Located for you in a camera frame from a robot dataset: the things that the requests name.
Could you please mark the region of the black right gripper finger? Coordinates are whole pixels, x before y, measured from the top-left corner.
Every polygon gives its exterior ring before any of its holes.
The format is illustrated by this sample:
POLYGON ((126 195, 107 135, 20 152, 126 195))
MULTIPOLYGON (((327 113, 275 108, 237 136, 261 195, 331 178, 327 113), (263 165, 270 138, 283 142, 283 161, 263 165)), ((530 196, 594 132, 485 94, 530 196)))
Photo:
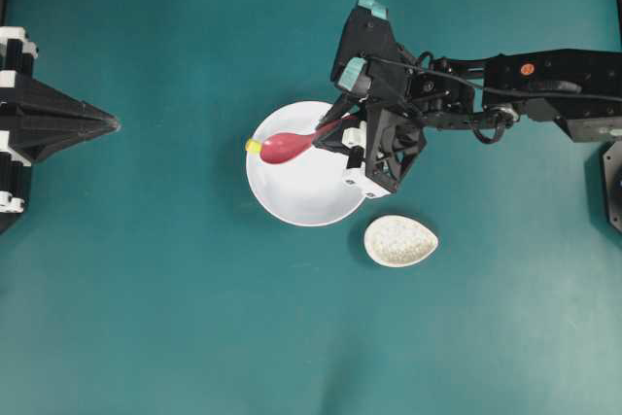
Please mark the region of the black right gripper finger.
POLYGON ((320 119, 318 126, 325 127, 335 122, 340 123, 341 121, 346 121, 347 123, 359 123, 361 121, 361 117, 359 116, 360 112, 351 114, 351 111, 355 107, 360 109, 363 103, 363 98, 348 93, 342 93, 320 119))
POLYGON ((317 130, 313 146, 319 150, 345 156, 356 150, 361 156, 365 156, 366 121, 340 119, 327 123, 317 130))

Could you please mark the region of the right-arm black white gripper body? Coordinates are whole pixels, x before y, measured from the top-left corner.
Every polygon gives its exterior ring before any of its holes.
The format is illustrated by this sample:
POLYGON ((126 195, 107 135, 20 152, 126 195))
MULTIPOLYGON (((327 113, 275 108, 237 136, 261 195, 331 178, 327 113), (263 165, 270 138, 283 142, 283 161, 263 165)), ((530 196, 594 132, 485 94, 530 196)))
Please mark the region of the right-arm black white gripper body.
POLYGON ((366 198, 380 198, 397 191, 426 138, 417 120, 369 106, 362 119, 344 127, 341 143, 348 156, 343 182, 366 198))

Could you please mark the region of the left-arm black white gripper body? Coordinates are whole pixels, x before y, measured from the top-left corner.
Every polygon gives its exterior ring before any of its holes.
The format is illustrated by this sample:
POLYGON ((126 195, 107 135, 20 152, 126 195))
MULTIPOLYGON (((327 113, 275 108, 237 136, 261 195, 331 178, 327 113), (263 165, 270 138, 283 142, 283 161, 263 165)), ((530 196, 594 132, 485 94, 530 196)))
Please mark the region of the left-arm black white gripper body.
MULTIPOLYGON (((23 27, 1 27, 1 117, 18 115, 18 106, 11 103, 8 92, 14 90, 17 75, 31 77, 38 49, 23 27)), ((16 124, 1 122, 1 233, 12 227, 26 210, 32 180, 32 163, 11 146, 17 135, 16 124)))

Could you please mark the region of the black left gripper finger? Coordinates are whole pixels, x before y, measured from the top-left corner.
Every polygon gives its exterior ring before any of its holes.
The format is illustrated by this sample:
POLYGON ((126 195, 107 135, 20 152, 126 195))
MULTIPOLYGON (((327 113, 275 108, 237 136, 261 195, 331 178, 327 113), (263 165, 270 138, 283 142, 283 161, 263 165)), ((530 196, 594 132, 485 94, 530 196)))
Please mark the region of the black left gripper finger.
POLYGON ((118 122, 2 122, 1 166, 31 166, 119 128, 118 122))
POLYGON ((1 102, 17 104, 24 110, 44 115, 104 121, 111 126, 120 125, 113 115, 16 71, 1 72, 1 102))

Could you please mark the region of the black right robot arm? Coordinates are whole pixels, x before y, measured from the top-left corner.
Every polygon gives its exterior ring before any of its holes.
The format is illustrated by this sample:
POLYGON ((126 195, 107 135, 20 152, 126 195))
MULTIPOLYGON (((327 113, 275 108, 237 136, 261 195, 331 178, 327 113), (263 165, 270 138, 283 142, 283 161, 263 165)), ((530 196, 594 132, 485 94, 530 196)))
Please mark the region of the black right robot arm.
POLYGON ((500 141, 522 117, 555 123, 573 142, 621 138, 621 55, 555 50, 480 60, 362 56, 334 81, 341 94, 315 148, 347 156, 348 184, 393 194, 425 148, 426 128, 500 141))

